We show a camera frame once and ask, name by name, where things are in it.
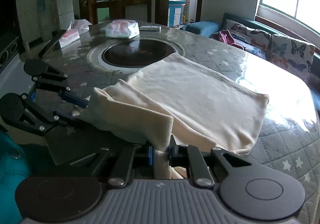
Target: white refrigerator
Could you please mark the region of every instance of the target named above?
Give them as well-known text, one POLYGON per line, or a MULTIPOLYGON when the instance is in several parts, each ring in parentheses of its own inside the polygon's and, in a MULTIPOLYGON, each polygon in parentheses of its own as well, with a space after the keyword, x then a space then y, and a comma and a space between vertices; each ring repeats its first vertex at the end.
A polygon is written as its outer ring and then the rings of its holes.
POLYGON ((57 0, 57 11, 60 30, 68 30, 75 21, 72 0, 57 0))

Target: ribbed gray panel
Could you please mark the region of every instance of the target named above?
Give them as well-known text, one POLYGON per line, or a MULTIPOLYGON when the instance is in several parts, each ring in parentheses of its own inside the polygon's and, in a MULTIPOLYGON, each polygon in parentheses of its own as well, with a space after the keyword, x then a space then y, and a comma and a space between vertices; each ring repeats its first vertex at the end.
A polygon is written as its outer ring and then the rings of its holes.
MULTIPOLYGON (((109 191, 86 216, 65 224, 245 224, 212 191, 188 180, 134 180, 122 190, 109 191)), ((279 222, 297 223, 295 219, 279 222)), ((38 224, 24 220, 22 224, 38 224)))

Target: beige garment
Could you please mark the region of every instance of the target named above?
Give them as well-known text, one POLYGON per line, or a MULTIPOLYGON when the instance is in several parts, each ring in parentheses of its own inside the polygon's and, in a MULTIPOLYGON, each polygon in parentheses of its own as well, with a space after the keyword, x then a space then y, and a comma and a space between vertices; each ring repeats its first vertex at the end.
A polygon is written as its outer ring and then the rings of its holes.
MULTIPOLYGON (((267 104, 268 95, 174 53, 127 82, 95 89, 79 117, 120 138, 144 136, 161 152, 172 133, 177 144, 204 152, 220 146, 239 155, 249 153, 257 141, 267 104)), ((170 177, 166 154, 155 159, 156 177, 170 177)))

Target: pink towel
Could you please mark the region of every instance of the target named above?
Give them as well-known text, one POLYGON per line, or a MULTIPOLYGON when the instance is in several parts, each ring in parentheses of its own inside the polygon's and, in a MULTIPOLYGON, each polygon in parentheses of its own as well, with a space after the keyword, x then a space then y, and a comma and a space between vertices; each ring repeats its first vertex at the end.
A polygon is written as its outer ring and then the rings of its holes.
POLYGON ((235 39, 233 39, 229 30, 222 30, 222 31, 216 32, 212 34, 210 38, 223 42, 225 44, 231 45, 233 47, 239 48, 244 51, 244 48, 241 45, 236 44, 235 39))

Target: speaker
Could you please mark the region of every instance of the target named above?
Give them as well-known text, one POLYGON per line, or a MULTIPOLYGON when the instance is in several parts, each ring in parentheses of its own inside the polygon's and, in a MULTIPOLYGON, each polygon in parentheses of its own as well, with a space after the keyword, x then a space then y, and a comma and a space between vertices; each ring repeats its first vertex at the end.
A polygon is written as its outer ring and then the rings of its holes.
POLYGON ((20 51, 23 49, 19 36, 9 32, 0 36, 0 73, 20 51))

